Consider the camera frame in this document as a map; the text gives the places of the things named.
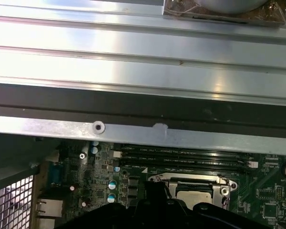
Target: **motherboard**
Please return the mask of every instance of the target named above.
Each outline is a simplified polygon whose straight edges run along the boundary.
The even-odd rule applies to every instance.
[[[48,188],[67,189],[61,223],[145,197],[146,181],[164,181],[188,208],[208,202],[279,228],[286,225],[286,156],[101,142],[66,142],[51,162]]]

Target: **metal rail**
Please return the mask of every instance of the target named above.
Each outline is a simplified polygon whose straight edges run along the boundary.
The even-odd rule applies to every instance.
[[[286,25],[170,20],[151,5],[0,0],[0,83],[286,105]]]

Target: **mesh grille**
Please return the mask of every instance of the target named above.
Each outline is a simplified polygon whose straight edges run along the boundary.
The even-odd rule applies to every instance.
[[[0,190],[0,229],[29,229],[33,176]]]

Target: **green circuit board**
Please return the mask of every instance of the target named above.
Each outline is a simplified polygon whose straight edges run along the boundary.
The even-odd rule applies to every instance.
[[[68,147],[63,165],[62,186],[79,184],[63,210],[63,221],[108,202],[127,206],[130,198],[144,198],[144,182],[161,173],[223,176],[238,184],[231,192],[229,210],[276,229],[286,224],[286,156],[204,152],[147,146],[98,143],[91,146],[87,161],[79,158],[79,147]],[[129,191],[135,178],[136,194]],[[89,199],[89,205],[81,204]]]

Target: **screw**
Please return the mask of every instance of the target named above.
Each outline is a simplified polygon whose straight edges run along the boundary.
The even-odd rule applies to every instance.
[[[275,2],[271,2],[271,3],[269,4],[269,9],[270,9],[270,10],[276,10],[276,3],[275,3]]]
[[[86,155],[85,153],[81,153],[81,154],[80,154],[80,159],[85,159],[86,156],[87,156],[87,155]]]
[[[223,194],[224,196],[228,195],[229,194],[229,190],[226,188],[226,187],[223,187],[221,189],[221,194]]]

